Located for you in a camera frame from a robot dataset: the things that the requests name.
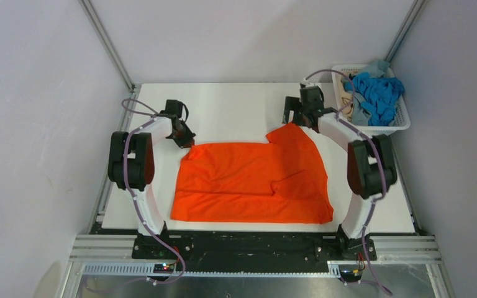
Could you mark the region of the orange t shirt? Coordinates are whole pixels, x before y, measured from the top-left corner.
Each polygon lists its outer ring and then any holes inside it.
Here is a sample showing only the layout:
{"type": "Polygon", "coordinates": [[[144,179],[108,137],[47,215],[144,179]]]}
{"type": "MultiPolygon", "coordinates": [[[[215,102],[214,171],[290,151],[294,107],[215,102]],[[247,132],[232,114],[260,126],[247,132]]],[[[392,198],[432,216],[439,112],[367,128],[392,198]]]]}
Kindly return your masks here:
{"type": "Polygon", "coordinates": [[[182,158],[173,220],[326,224],[334,218],[328,175],[312,139],[288,124],[266,143],[205,143],[182,158]]]}

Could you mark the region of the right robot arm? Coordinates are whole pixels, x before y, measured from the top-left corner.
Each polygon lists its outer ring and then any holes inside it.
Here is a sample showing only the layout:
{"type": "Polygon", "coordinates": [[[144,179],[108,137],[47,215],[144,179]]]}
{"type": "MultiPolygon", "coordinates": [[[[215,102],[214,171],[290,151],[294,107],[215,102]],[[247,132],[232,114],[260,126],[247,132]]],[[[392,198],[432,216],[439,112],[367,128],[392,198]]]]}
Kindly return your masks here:
{"type": "Polygon", "coordinates": [[[308,127],[333,140],[347,153],[347,182],[352,198],[347,214],[338,227],[336,251],[352,259],[361,247],[368,248],[368,227],[376,203],[396,183],[398,174],[389,136],[369,137],[358,130],[341,112],[324,106],[320,87],[302,86],[299,97],[286,97],[283,123],[308,127]]]}

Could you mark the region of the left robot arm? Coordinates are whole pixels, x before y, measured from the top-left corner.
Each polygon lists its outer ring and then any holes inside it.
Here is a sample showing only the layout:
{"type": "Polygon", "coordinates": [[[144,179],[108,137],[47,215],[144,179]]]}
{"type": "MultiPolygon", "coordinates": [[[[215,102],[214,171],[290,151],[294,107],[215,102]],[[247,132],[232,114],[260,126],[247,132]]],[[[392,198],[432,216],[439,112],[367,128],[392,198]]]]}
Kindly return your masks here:
{"type": "Polygon", "coordinates": [[[147,119],[129,132],[112,133],[107,176],[119,189],[129,193],[139,219],[139,233],[151,236],[147,250],[156,258],[164,258],[170,253],[171,242],[160,235],[166,223],[152,190],[153,147],[163,140],[172,140],[181,149],[190,148],[196,134],[186,123],[189,110],[179,100],[166,100],[160,112],[136,99],[124,99],[122,107],[147,119]]]}

